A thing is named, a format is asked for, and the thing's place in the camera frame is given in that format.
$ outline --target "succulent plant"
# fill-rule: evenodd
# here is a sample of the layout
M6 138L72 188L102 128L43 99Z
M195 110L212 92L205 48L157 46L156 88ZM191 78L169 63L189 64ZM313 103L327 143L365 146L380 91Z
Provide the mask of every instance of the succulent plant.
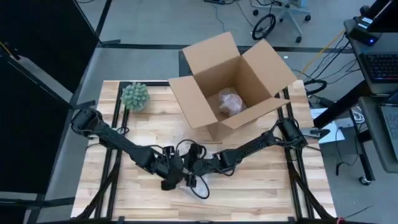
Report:
M132 83L123 89L121 101L126 108L134 111L142 111L150 96L147 86L141 83Z

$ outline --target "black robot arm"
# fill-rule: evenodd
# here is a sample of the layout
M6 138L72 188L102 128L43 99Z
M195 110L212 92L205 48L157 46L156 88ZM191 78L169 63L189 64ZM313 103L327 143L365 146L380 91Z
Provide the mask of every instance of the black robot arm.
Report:
M284 141L274 136L276 127L280 129ZM258 138L236 149L225 149L214 153L211 159L205 159L206 148L192 140L189 140L193 142L189 151L181 156L173 146L138 146L110 128L103 121L102 114L91 108L80 110L72 119L71 128L75 133L86 138L97 135L99 143L103 146L120 149L129 154L137 166L164 179L162 190L174 189L182 179L187 181L189 187L195 187L195 177L205 174L232 175L235 167L245 157L268 146L303 147L307 144L296 120L292 118L278 120L270 130L262 133ZM162 153L152 147L160 147Z

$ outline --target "cardboard box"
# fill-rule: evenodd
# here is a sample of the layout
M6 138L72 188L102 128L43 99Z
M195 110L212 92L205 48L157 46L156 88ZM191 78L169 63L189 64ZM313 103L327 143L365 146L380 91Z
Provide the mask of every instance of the cardboard box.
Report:
M265 40L240 55L227 32L183 53L193 76L171 78L170 86L191 128L206 126L214 140L289 102L274 96L296 77ZM218 92L226 87L234 88L248 107L230 118L218 111Z

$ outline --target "gray floor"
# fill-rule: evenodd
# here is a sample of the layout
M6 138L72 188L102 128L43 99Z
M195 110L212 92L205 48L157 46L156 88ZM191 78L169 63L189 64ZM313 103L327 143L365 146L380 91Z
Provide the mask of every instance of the gray floor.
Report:
M251 14L248 0L241 0L240 5L252 23L256 19ZM308 0L308 9L312 13L309 23L303 21L303 16L297 16L304 36L301 44L294 42L297 34L289 21L277 24L267 40L273 46L324 47L339 32L343 30L343 21L359 14L363 4L371 4L372 0ZM97 26L105 0L95 0L88 4L80 4L83 12L93 27ZM217 6L218 16L224 22L226 30L230 30L238 45L253 45L251 26L241 14L238 6ZM222 26L215 18L215 8L202 0L114 0L101 40L121 39L125 44L193 44L222 33ZM316 54L278 52L291 69L302 70ZM327 76L337 71L342 65L354 59L351 54L340 55L328 70L322 75ZM53 85L53 80L40 70L35 69L28 60L24 65L30 67L38 77ZM177 50L131 50L131 49L96 49L87 70L87 78L82 89L79 102L97 100L103 80L165 80L178 76ZM341 72L329 81L342 76ZM354 72L338 83L328 86L320 96L338 100L352 87L363 79L361 72ZM62 87L53 85L65 98L70 97ZM346 161L355 158L353 130L345 131L344 142L339 142L340 149ZM75 195L84 159L84 148L87 141L68 133L60 159L55 169L47 199L72 197ZM337 153L335 144L322 145L323 159L331 187L337 214L345 217L367 209L348 220L358 222L396 223L398 220L398 196L395 194L398 186L398 175L387 174L382 169L372 142L366 143L366 150L376 176L376 181L370 186L362 186L357 178L363 175L358 161L353 167L342 167L340 176L335 175ZM72 207L44 209L40 221L64 220L70 216Z

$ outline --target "wooden table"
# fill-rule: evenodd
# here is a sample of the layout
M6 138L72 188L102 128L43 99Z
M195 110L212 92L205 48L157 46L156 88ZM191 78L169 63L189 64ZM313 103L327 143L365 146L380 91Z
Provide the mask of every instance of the wooden table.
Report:
M119 81L104 82L98 102L97 110L102 112L104 120L109 124L113 117L118 86ZM126 137L140 145L175 146L180 140L190 138L204 144L209 153L214 153L238 147L258 137L273 126L278 118L277 112L273 111L222 142L213 142L206 129L192 130L189 127L169 86L150 86L148 89L151 95L148 107L140 113L130 112L127 123L130 132ZM289 86L289 94L294 117L300 127L312 127L310 108L301 80ZM118 127L121 126L123 113L122 106ZM319 148L315 140L310 141L310 145ZM105 153L106 149L102 146L93 146L87 150L72 217L81 213L97 193ZM305 148L302 156L310 190L326 210L335 216L321 152ZM113 220L125 216L126 220L286 221L287 217L295 216L285 154L279 146L268 147L249 156L237 166L232 177L210 174L206 178L210 188L207 200L193 196L184 187L185 183L175 190L162 191L160 177L138 168L123 153ZM109 191L104 197L103 208L107 207L108 197ZM304 211L303 195L300 201Z

